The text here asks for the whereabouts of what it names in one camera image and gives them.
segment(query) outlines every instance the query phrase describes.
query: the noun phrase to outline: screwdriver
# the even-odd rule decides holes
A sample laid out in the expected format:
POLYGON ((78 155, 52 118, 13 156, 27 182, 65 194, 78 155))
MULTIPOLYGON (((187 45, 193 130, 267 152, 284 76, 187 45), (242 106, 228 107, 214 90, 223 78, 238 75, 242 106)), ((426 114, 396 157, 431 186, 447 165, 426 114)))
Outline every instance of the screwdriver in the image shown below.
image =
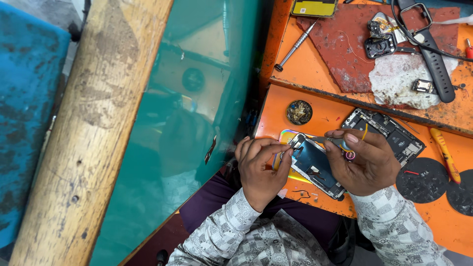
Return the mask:
POLYGON ((466 40, 466 58, 473 58, 473 47, 470 44, 470 39, 466 40))
POLYGON ((453 162, 452 155, 448 152, 447 144, 445 143, 445 139, 442 135, 442 132, 436 128, 430 128, 430 134, 434 138, 435 142, 440 146, 442 150, 442 155, 445 159, 445 163, 447 164, 447 169, 450 172, 450 177, 452 181, 459 184, 461 182, 460 173, 455 167, 455 163, 453 162))
POLYGON ((324 141, 330 141, 335 146, 338 146, 342 148, 344 151, 352 151, 350 148, 348 148, 347 144, 343 139, 334 139, 334 138, 328 138, 328 137, 313 137, 311 140, 318 142, 318 143, 324 143, 324 141))
POLYGON ((299 46, 307 39, 307 36, 309 36, 309 33, 310 31, 312 30, 312 28, 314 27, 314 25, 317 23, 317 20, 299 37, 299 39, 297 40, 297 42, 294 44, 294 46, 292 47, 292 49, 289 51, 289 53, 286 55, 286 57, 284 57, 284 59, 282 60, 281 64, 275 64, 274 65, 274 68, 281 72, 283 70, 282 68, 282 65, 284 65, 284 63, 289 59, 289 57, 291 57, 291 55, 294 53, 294 51, 299 48, 299 46))

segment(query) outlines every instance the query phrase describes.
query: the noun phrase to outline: phone logic board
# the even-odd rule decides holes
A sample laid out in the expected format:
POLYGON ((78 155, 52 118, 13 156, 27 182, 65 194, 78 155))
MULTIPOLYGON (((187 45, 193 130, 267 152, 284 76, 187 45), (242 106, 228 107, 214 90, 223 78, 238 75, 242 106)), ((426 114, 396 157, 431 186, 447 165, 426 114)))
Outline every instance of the phone logic board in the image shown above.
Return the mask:
POLYGON ((333 177, 325 149, 302 133, 298 133, 289 145, 294 149, 291 167, 331 198, 343 200, 345 188, 333 177))
POLYGON ((343 122, 342 128, 365 130, 366 124, 368 124, 369 132, 382 134, 386 138, 401 167, 425 149, 423 142, 389 116, 362 108, 356 108, 343 122))

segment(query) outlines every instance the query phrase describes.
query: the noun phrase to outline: purple pants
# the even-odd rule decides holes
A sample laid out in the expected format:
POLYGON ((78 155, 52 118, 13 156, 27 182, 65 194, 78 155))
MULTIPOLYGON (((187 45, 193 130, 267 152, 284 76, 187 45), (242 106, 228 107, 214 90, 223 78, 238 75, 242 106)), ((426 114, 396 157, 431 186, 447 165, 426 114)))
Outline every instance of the purple pants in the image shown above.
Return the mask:
MULTIPOLYGON (((220 209, 235 193, 227 181, 218 175, 213 176, 179 210, 187 232, 194 232, 207 216, 220 209)), ((339 215, 288 198, 277 197, 266 206, 260 217, 271 218, 279 209, 285 210, 309 230, 327 251, 328 242, 337 228, 339 215)))

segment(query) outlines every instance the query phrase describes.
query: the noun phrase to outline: hand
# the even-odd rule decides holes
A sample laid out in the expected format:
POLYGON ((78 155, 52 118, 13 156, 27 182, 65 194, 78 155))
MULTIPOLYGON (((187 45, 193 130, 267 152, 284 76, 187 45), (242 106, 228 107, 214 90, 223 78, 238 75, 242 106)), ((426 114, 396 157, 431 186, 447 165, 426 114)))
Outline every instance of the hand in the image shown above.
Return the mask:
POLYGON ((354 162, 343 159, 341 150, 330 141, 324 141, 327 158, 335 179, 354 195, 368 196, 396 182, 401 164, 394 157, 393 150, 381 134, 368 132, 362 141, 364 131, 356 129, 331 130, 326 137, 345 140, 355 153, 354 162))
POLYGON ((288 180, 291 156, 294 150, 270 138, 250 140, 245 137, 235 149, 243 193, 248 203, 259 213, 274 199, 288 180), (274 154, 282 156, 277 172, 266 170, 266 162, 274 154))

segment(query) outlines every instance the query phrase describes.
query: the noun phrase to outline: teal glass panel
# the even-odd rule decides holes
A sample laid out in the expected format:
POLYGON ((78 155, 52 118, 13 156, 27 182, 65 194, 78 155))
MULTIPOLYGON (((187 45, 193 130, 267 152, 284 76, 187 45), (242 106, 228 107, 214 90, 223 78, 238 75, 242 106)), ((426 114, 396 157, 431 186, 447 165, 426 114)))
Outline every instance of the teal glass panel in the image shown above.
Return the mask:
POLYGON ((120 263, 228 159, 260 7, 174 1, 90 265, 120 263))

